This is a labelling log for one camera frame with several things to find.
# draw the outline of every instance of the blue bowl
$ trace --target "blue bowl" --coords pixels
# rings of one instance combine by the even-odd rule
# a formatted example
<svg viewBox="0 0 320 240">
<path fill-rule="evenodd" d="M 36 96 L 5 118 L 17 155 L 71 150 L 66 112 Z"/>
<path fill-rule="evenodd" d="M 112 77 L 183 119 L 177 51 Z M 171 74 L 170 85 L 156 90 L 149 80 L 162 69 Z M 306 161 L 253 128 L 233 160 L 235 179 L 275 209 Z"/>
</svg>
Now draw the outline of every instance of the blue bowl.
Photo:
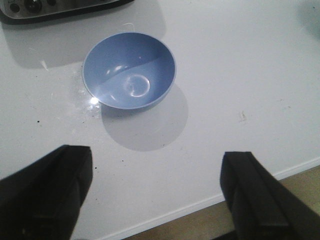
<svg viewBox="0 0 320 240">
<path fill-rule="evenodd" d="M 125 32 L 99 42 L 86 56 L 82 77 L 91 95 L 107 106 L 152 107 L 171 89 L 176 74 L 170 50 L 142 33 Z"/>
</svg>

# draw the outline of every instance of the appliance knob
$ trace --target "appliance knob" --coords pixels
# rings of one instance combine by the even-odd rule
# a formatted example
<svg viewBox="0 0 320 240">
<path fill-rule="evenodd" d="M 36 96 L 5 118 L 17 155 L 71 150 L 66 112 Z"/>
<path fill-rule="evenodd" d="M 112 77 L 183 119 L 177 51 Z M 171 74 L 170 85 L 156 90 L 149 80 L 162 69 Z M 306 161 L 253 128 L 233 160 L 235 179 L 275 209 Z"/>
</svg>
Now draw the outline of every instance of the appliance knob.
<svg viewBox="0 0 320 240">
<path fill-rule="evenodd" d="M 33 14 L 39 13 L 42 9 L 42 3 L 40 0 L 24 0 L 24 6 Z"/>
<path fill-rule="evenodd" d="M 15 3 L 11 3 L 10 9 L 11 9 L 11 11 L 14 12 L 14 13 L 17 13 L 17 12 L 20 11 L 19 5 L 18 5 L 18 4 L 15 4 Z"/>
<path fill-rule="evenodd" d="M 56 3 L 57 3 L 56 0 L 46 0 L 46 2 L 47 2 L 50 6 L 54 6 L 54 5 L 56 5 Z"/>
</svg>

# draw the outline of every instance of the white table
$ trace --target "white table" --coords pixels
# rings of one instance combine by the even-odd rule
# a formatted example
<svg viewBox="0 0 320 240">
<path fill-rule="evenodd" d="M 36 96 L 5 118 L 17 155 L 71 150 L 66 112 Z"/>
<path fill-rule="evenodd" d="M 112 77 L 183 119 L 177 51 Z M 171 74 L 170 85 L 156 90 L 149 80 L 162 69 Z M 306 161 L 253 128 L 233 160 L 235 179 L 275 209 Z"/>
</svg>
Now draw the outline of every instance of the white table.
<svg viewBox="0 0 320 240">
<path fill-rule="evenodd" d="M 168 96 L 141 113 L 91 104 L 82 61 L 119 32 L 173 52 Z M 278 179 L 320 164 L 320 2 L 135 0 L 0 28 L 0 178 L 62 144 L 91 146 L 72 240 L 119 240 L 223 200 L 225 151 Z"/>
</svg>

